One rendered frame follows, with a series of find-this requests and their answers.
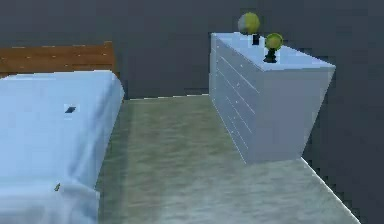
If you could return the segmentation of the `white chest of drawers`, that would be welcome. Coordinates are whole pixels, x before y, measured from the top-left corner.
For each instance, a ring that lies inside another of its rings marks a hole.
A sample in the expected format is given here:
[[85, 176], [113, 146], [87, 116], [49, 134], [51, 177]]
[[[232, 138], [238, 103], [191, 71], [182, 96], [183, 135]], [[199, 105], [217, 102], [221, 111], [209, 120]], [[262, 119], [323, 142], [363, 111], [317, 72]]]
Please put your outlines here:
[[268, 63], [266, 39], [213, 33], [209, 96], [246, 163], [302, 156], [336, 67], [281, 46]]

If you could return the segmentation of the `yellow-green round table lamp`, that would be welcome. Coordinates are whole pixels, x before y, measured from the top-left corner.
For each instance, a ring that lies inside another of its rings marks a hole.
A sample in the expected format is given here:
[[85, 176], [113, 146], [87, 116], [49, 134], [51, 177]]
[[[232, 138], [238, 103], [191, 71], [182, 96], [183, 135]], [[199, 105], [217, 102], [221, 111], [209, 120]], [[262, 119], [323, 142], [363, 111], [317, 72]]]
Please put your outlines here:
[[278, 33], [271, 33], [265, 39], [265, 47], [268, 49], [264, 62], [276, 63], [276, 52], [283, 45], [283, 37]]
[[260, 27], [260, 20], [257, 14], [247, 12], [243, 14], [238, 20], [238, 30], [241, 34], [251, 36], [252, 44], [258, 45], [260, 35], [258, 29]]

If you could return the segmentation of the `pale blue bed wooden headboard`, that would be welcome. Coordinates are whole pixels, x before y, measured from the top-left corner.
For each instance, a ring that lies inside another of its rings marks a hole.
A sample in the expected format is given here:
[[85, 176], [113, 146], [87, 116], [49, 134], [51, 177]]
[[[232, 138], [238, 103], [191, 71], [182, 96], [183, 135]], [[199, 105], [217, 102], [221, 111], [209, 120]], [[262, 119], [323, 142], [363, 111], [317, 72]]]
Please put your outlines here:
[[109, 41], [0, 47], [0, 224], [98, 224], [124, 95]]

